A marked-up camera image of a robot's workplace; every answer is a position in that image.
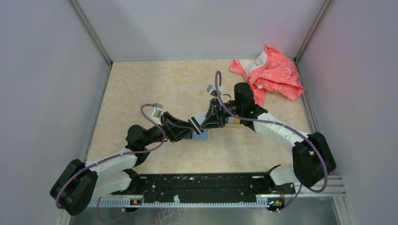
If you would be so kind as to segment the grey white credit card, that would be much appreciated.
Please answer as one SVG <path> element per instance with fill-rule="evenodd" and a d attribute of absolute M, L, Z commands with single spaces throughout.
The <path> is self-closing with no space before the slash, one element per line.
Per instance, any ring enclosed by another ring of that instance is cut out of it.
<path fill-rule="evenodd" d="M 201 124 L 204 122 L 205 119 L 206 119 L 205 114 L 201 112 L 201 113 L 198 113 L 197 115 L 189 118 L 188 122 L 193 125 L 196 133 L 201 134 L 201 133 L 204 133 L 205 131 L 207 131 L 207 129 L 204 129 L 201 127 Z"/>

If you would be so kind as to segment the beige card holder wallet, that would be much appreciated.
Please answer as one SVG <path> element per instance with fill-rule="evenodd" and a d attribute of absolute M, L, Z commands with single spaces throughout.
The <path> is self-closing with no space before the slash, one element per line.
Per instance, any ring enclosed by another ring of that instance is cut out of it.
<path fill-rule="evenodd" d="M 208 141 L 209 137 L 209 130 L 205 130 L 201 134 L 197 134 L 195 131 L 187 134 L 183 140 L 192 140 L 192 141 Z"/>

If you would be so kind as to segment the beige tray of cards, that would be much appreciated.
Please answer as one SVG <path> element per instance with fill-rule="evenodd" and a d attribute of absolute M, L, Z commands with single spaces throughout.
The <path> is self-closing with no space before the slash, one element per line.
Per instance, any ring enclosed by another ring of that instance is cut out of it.
<path fill-rule="evenodd" d="M 244 125 L 241 124 L 241 121 L 235 117 L 227 117 L 226 118 L 226 128 L 242 128 Z"/>

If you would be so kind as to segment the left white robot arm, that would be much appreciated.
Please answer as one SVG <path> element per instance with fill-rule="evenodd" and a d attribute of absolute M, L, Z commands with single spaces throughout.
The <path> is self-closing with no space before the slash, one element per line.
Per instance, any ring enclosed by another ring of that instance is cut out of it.
<path fill-rule="evenodd" d="M 147 146 L 158 143 L 158 149 L 166 141 L 177 142 L 186 136 L 203 132 L 205 120 L 203 113 L 187 121 L 179 120 L 165 112 L 149 118 L 153 127 L 145 129 L 133 125 L 128 129 L 127 145 L 119 152 L 108 157 L 82 162 L 74 159 L 66 166 L 50 190 L 56 207 L 66 210 L 74 216 L 81 213 L 92 200 L 115 192 L 127 191 L 135 194 L 140 190 L 141 182 L 135 178 L 133 167 L 142 164 L 151 150 Z"/>

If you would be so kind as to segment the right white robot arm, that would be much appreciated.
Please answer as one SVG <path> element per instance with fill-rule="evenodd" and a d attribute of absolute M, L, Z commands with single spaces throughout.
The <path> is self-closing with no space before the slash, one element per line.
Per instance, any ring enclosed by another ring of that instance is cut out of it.
<path fill-rule="evenodd" d="M 298 131 L 273 117 L 266 109 L 255 103 L 249 84 L 240 82 L 234 86 L 234 100 L 221 103 L 221 89 L 207 87 L 214 98 L 199 129 L 222 128 L 227 119 L 239 119 L 241 124 L 254 132 L 266 135 L 283 146 L 292 155 L 292 163 L 277 166 L 268 173 L 264 187 L 277 193 L 284 184 L 299 182 L 307 188 L 313 187 L 327 174 L 336 169 L 336 163 L 323 134 L 308 134 Z"/>

